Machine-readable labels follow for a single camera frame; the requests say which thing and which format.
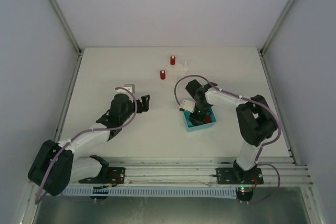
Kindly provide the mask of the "left aluminium corner post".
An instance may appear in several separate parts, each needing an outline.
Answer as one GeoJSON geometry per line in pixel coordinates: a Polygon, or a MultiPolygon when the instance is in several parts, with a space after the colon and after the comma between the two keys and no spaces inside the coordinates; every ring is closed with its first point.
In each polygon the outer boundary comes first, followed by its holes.
{"type": "Polygon", "coordinates": [[[77,55],[80,56],[81,53],[82,53],[82,50],[81,50],[81,48],[79,46],[79,43],[77,42],[77,40],[76,40],[76,38],[75,38],[75,36],[73,34],[73,32],[72,32],[72,30],[71,30],[71,28],[70,28],[70,26],[69,26],[69,24],[68,24],[68,22],[66,20],[66,17],[63,14],[63,12],[62,12],[62,10],[61,10],[61,8],[60,8],[57,0],[47,0],[47,1],[49,2],[50,6],[54,10],[57,18],[59,19],[60,24],[63,27],[66,35],[68,36],[68,39],[69,39],[70,43],[72,44],[75,52],[77,53],[77,55]]]}

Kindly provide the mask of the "white peg base plate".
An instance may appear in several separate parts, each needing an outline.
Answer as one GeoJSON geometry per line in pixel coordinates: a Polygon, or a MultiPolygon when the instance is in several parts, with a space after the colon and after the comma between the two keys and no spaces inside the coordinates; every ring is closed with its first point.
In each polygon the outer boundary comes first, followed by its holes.
{"type": "Polygon", "coordinates": [[[168,64],[165,71],[165,79],[163,80],[165,83],[171,86],[175,86],[177,81],[179,81],[182,77],[186,76],[189,70],[187,61],[183,63],[176,63],[175,65],[168,64]]]}

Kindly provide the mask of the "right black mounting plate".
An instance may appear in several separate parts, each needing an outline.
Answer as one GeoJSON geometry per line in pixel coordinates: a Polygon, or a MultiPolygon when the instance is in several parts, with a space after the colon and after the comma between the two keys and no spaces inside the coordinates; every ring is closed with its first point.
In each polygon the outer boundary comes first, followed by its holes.
{"type": "Polygon", "coordinates": [[[253,167],[248,171],[242,170],[240,167],[230,168],[216,168],[216,174],[214,177],[217,179],[219,185],[257,185],[264,184],[263,175],[261,169],[253,167]]]}

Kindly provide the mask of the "black mounting plate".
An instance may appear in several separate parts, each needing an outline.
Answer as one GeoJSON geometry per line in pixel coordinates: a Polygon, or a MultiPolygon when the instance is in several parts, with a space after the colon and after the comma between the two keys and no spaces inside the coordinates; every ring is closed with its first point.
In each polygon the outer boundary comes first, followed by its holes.
{"type": "Polygon", "coordinates": [[[264,184],[263,175],[261,169],[253,167],[248,171],[242,170],[240,167],[230,168],[216,168],[216,174],[214,177],[217,179],[219,185],[257,185],[264,184]]]}
{"type": "Polygon", "coordinates": [[[125,179],[125,167],[108,167],[100,172],[98,176],[85,178],[79,181],[80,184],[123,184],[125,179]]]}

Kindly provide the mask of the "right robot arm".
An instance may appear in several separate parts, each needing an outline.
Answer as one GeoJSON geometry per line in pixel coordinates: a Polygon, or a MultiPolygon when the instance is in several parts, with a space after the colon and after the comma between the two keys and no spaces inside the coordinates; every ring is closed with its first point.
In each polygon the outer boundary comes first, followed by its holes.
{"type": "Polygon", "coordinates": [[[243,98],[229,94],[215,83],[201,85],[197,80],[190,81],[185,90],[193,101],[182,102],[181,110],[188,111],[188,121],[193,127],[204,125],[213,106],[233,108],[236,111],[240,134],[244,140],[240,153],[233,164],[233,174],[240,183],[258,173],[257,159],[265,140],[280,130],[279,123],[265,98],[256,95],[243,98]]]}

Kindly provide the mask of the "right aluminium corner post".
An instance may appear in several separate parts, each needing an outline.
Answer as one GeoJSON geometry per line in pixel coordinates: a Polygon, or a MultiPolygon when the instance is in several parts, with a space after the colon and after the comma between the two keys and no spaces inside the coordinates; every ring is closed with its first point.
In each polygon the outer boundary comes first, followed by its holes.
{"type": "Polygon", "coordinates": [[[273,39],[275,38],[278,30],[280,29],[281,25],[284,23],[287,15],[291,11],[293,5],[295,4],[296,0],[287,0],[286,4],[284,5],[279,17],[277,18],[275,24],[273,25],[269,35],[267,36],[266,41],[264,42],[263,46],[259,50],[259,55],[263,57],[268,50],[269,46],[271,45],[273,39]]]}

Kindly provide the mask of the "aluminium corner post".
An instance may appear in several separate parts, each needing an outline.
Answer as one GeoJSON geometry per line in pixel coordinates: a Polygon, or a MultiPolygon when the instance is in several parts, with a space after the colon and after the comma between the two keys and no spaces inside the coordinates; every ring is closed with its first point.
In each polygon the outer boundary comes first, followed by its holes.
{"type": "Polygon", "coordinates": [[[287,0],[286,4],[284,5],[279,17],[277,18],[275,24],[273,25],[269,35],[267,36],[266,41],[264,42],[263,46],[259,50],[259,55],[263,57],[268,50],[269,46],[271,45],[273,39],[275,38],[278,30],[280,29],[281,25],[284,23],[287,15],[291,11],[293,5],[295,4],[296,0],[287,0]]]}
{"type": "Polygon", "coordinates": [[[81,53],[82,53],[82,50],[81,50],[81,48],[79,46],[79,43],[77,42],[77,40],[76,40],[76,38],[75,38],[75,36],[73,34],[73,32],[72,32],[72,30],[71,30],[71,28],[70,28],[70,26],[69,26],[69,24],[68,24],[68,22],[66,20],[66,17],[63,14],[63,12],[62,12],[62,10],[61,10],[61,8],[60,8],[57,0],[47,0],[47,1],[49,2],[50,6],[54,10],[57,18],[59,19],[60,24],[63,27],[66,35],[68,36],[68,39],[69,39],[70,43],[72,44],[75,52],[77,53],[77,55],[80,56],[81,53]]]}

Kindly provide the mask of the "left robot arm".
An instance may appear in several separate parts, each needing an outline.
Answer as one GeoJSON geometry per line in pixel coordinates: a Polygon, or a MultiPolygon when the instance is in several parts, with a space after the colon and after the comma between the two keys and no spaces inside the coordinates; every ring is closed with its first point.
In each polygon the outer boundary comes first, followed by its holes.
{"type": "Polygon", "coordinates": [[[70,183],[112,184],[122,180],[113,174],[108,162],[100,156],[83,158],[92,148],[116,137],[130,124],[135,114],[149,110],[150,95],[130,100],[118,93],[95,124],[76,137],[75,140],[45,141],[40,147],[28,172],[28,179],[52,196],[57,196],[70,183]]]}

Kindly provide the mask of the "teal plastic bin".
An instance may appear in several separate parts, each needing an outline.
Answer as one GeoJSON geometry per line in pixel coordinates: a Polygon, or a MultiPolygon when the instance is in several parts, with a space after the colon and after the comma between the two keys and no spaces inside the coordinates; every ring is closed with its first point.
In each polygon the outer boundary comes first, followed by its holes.
{"type": "Polygon", "coordinates": [[[212,108],[210,108],[207,112],[207,115],[210,115],[211,119],[212,119],[212,122],[209,123],[209,124],[201,124],[199,126],[192,127],[192,125],[189,121],[189,116],[190,115],[191,115],[191,113],[189,111],[183,111],[184,122],[185,122],[185,127],[186,127],[187,132],[194,132],[194,131],[197,131],[197,130],[208,129],[208,128],[212,127],[213,125],[215,125],[217,123],[217,119],[216,119],[216,116],[215,116],[212,108]]]}

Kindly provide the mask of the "red spring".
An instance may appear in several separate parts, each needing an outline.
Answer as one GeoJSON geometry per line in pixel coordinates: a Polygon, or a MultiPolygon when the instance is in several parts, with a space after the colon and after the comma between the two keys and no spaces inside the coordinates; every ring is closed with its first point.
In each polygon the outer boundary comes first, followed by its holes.
{"type": "Polygon", "coordinates": [[[207,116],[205,117],[205,121],[204,121],[204,123],[207,124],[207,123],[211,123],[211,122],[212,122],[211,117],[210,117],[209,115],[207,115],[207,116]]]}
{"type": "Polygon", "coordinates": [[[175,65],[176,57],[175,56],[170,56],[170,65],[175,65]]]}
{"type": "Polygon", "coordinates": [[[166,71],[165,70],[161,70],[160,71],[160,79],[161,80],[165,80],[166,79],[166,71]]]}

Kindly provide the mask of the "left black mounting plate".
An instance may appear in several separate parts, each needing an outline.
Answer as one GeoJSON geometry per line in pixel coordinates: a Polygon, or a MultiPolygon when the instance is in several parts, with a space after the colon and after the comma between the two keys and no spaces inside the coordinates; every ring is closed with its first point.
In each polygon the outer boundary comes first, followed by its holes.
{"type": "Polygon", "coordinates": [[[79,181],[80,184],[123,184],[125,179],[125,167],[108,167],[100,172],[98,176],[85,178],[79,181]]]}

